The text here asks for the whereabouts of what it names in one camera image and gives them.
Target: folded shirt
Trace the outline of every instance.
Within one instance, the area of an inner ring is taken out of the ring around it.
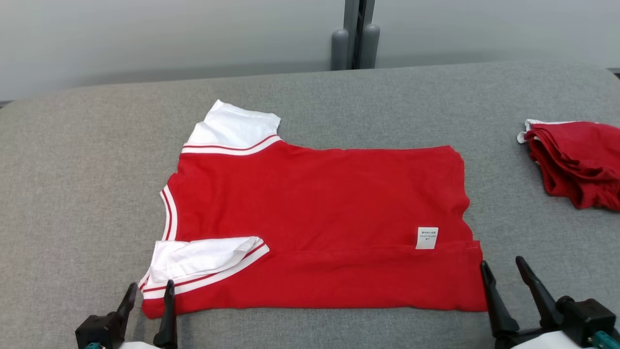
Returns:
[[[620,211],[620,129],[586,121],[528,119],[517,141],[529,143],[552,196],[568,197],[576,208]]]

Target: red fabric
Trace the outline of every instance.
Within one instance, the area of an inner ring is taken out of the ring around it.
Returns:
[[[620,129],[594,122],[532,124],[525,135],[544,187],[576,208],[620,211]]]
[[[177,313],[246,307],[485,311],[482,251],[463,221],[451,147],[313,150],[277,141],[247,156],[183,153],[168,181],[176,240],[257,236],[270,251],[176,296]],[[418,250],[419,227],[438,227]],[[162,299],[142,310],[160,317]]]

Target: care label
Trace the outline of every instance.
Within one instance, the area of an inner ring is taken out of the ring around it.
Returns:
[[[438,227],[419,227],[418,228],[418,244],[416,244],[416,250],[432,250],[435,248],[435,242],[437,241],[437,234],[439,234]]]

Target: gray tablecloth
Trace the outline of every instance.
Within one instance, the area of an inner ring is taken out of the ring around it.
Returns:
[[[161,237],[158,192],[217,98],[275,113],[282,138],[305,147],[452,145],[466,164],[465,220],[522,327],[538,314],[516,254],[555,297],[594,297],[620,313],[620,214],[547,196],[515,140],[527,118],[620,126],[620,81],[565,63],[431,66],[98,86],[1,109],[3,347],[74,348],[73,331],[89,314],[118,306]],[[151,342],[158,326],[135,309],[127,339]],[[486,313],[220,309],[180,316],[179,342],[489,348],[492,338]]]

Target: teal connector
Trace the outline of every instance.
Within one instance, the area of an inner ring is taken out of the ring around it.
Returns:
[[[620,349],[620,344],[603,331],[594,333],[592,345],[598,349]]]

